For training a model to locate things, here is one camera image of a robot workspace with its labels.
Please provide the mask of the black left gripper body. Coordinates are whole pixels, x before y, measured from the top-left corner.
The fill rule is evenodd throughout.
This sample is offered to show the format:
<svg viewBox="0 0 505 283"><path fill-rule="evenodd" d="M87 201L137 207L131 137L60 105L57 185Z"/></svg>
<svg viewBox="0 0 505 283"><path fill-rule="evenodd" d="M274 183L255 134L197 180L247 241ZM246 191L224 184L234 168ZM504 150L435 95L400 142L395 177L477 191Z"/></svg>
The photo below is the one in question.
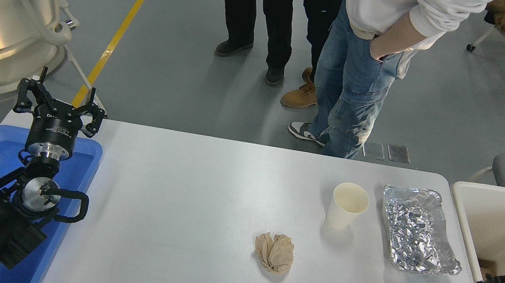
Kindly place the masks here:
<svg viewBox="0 0 505 283"><path fill-rule="evenodd" d="M54 105L39 102L35 107L26 143L50 143L66 151L74 150L78 131L83 124L79 116L67 115L72 110L71 105L62 101L56 101Z"/></svg>

